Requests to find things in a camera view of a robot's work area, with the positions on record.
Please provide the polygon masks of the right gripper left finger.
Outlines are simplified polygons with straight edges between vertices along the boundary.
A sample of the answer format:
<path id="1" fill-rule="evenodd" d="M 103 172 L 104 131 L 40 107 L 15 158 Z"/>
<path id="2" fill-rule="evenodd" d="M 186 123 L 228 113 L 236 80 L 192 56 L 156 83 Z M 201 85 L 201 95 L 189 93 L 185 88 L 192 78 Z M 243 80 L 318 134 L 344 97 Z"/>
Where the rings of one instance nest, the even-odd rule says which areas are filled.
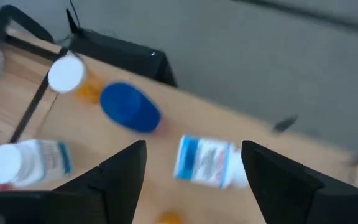
<path id="1" fill-rule="evenodd" d="M 0 191 L 0 224 L 131 224 L 146 161 L 138 140 L 51 191 Z"/>

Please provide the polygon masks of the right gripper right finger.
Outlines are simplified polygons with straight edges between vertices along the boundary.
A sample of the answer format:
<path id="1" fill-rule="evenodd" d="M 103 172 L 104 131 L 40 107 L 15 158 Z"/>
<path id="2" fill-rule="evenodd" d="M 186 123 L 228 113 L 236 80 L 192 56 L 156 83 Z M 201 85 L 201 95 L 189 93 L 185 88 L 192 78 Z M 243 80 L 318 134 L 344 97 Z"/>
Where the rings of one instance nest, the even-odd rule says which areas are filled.
<path id="1" fill-rule="evenodd" d="M 358 188 L 253 141 L 242 163 L 267 224 L 358 224 Z"/>

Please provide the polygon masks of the orange pill bottle white cap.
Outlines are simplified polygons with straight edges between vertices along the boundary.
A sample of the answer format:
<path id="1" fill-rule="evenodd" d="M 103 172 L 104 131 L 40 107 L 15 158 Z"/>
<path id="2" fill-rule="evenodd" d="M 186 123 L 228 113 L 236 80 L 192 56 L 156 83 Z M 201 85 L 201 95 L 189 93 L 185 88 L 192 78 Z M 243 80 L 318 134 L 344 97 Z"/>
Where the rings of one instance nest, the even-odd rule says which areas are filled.
<path id="1" fill-rule="evenodd" d="M 74 54 L 67 54 L 52 64 L 48 84 L 58 93 L 72 93 L 89 103 L 99 103 L 104 88 L 103 80 Z"/>
<path id="2" fill-rule="evenodd" d="M 184 224 L 184 221 L 179 213 L 166 211 L 159 215 L 156 224 Z"/>

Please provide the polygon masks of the white labelled medicine bottle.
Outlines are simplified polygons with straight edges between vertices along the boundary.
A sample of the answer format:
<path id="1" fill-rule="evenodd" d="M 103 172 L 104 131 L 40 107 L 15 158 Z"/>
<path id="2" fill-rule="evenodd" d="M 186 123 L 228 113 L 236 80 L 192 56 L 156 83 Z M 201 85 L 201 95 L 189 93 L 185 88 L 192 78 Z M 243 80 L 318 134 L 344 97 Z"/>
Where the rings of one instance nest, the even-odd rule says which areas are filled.
<path id="1" fill-rule="evenodd" d="M 64 142 L 31 139 L 0 145 L 0 184 L 23 188 L 72 172 L 71 152 Z"/>
<path id="2" fill-rule="evenodd" d="M 219 189 L 249 185 L 241 151 L 233 142 L 192 135 L 180 140 L 173 176 Z"/>

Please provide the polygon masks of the clear bottle with blue cap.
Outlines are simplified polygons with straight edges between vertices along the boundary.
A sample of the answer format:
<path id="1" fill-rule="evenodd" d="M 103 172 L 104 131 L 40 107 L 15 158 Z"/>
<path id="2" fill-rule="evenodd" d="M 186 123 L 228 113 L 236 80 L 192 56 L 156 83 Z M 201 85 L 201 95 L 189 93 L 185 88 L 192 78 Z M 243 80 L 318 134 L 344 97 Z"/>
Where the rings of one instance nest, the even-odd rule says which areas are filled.
<path id="1" fill-rule="evenodd" d="M 138 133 L 152 133 L 162 121 L 162 112 L 157 104 L 143 91 L 126 82 L 106 86 L 99 101 L 107 117 Z"/>

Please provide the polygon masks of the black equipment box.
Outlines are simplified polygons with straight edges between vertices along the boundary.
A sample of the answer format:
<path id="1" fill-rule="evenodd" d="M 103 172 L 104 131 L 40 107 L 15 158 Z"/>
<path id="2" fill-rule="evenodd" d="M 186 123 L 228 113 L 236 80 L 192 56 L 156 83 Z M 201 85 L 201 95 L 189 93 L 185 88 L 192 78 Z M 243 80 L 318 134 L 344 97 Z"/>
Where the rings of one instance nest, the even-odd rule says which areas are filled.
<path id="1" fill-rule="evenodd" d="M 80 29 L 69 48 L 172 87 L 177 87 L 166 54 L 160 50 Z"/>

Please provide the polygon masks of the wooden shelf with black frame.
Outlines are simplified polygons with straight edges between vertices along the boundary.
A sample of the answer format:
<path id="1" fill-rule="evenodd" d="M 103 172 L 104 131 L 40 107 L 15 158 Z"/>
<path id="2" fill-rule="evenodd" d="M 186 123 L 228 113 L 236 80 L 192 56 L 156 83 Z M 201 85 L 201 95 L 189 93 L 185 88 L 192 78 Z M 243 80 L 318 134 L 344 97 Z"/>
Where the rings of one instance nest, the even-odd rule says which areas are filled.
<path id="1" fill-rule="evenodd" d="M 107 119 L 98 105 L 72 94 L 47 91 L 46 107 L 33 115 L 24 139 L 57 139 L 73 151 L 80 175 L 136 140 L 147 143 L 147 166 L 133 224 L 154 224 L 173 210 L 186 224 L 265 224 L 251 189 L 218 190 L 176 180 L 173 167 L 185 134 L 232 141 L 255 141 L 312 169 L 358 187 L 355 155 L 317 139 L 285 132 L 270 124 L 201 100 L 152 80 L 85 57 L 90 70 L 110 82 L 125 81 L 143 90 L 162 111 L 153 134 L 137 134 Z"/>

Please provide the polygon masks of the black metal rail frame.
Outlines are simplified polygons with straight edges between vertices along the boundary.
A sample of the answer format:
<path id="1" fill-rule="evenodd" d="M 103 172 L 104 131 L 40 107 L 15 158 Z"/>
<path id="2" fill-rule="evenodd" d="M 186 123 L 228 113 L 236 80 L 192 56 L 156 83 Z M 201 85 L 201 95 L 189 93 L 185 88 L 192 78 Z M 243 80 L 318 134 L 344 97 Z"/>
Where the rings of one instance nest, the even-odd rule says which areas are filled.
<path id="1" fill-rule="evenodd" d="M 68 52 L 67 49 L 62 48 L 58 53 L 55 53 L 52 52 L 51 50 L 36 46 L 35 44 L 31 44 L 30 42 L 26 42 L 24 40 L 21 40 L 17 37 L 13 37 L 11 35 L 7 35 L 3 43 L 24 50 L 26 52 L 30 52 L 32 54 L 38 55 L 42 58 L 51 61 L 57 60 L 58 58 L 64 56 Z"/>

